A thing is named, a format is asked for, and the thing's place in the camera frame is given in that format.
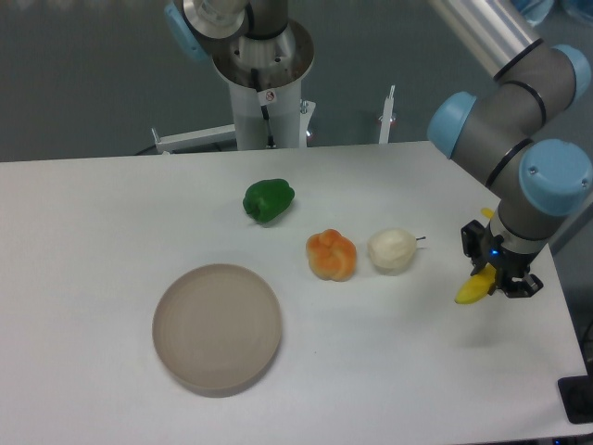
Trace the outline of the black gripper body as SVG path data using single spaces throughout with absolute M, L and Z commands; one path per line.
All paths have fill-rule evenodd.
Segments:
M 530 271 L 531 255 L 514 252 L 503 243 L 504 237 L 495 235 L 489 223 L 481 241 L 484 258 L 504 278 L 523 278 Z

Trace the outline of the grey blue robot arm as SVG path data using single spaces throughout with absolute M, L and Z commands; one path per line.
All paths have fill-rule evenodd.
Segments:
M 578 146 L 533 135 L 588 88 L 586 57 L 548 46 L 508 1 L 435 1 L 433 9 L 498 84 L 478 99 L 460 92 L 435 112 L 428 139 L 499 198 L 487 225 L 461 229 L 476 273 L 494 269 L 490 291 L 529 298 L 541 287 L 531 262 L 592 187 Z M 211 59 L 227 82 L 241 149 L 304 146 L 300 84 L 314 57 L 309 33 L 284 1 L 172 1 L 170 32 L 188 57 Z

